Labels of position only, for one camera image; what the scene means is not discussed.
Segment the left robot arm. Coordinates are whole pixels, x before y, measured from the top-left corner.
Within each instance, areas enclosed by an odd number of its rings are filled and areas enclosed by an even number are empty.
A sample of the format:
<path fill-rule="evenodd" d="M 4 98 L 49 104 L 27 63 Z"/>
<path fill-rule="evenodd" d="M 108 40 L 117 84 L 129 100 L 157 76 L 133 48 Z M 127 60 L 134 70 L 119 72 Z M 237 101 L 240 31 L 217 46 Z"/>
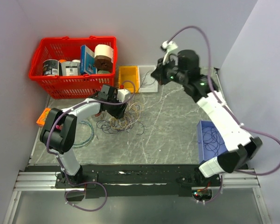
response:
<path fill-rule="evenodd" d="M 129 90 L 104 84 L 100 91 L 72 107 L 50 109 L 40 134 L 40 142 L 46 146 L 49 154 L 56 157 L 71 187 L 79 187 L 83 182 L 83 168 L 73 151 L 77 124 L 101 112 L 121 119 L 130 99 Z"/>

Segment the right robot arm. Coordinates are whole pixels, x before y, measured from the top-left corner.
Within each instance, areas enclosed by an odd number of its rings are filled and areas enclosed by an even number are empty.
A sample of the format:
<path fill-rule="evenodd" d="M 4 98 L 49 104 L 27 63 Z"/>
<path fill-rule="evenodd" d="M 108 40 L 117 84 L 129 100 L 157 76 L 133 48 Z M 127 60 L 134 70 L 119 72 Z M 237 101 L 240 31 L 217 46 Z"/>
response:
<path fill-rule="evenodd" d="M 151 76 L 160 84 L 175 82 L 204 110 L 222 136 L 227 151 L 202 163 L 195 173 L 195 182 L 205 186 L 213 175 L 232 173 L 249 161 L 262 146 L 259 137 L 252 137 L 228 113 L 228 106 L 212 79 L 201 74 L 199 56 L 193 50 L 178 52 L 177 61 L 158 59 Z"/>

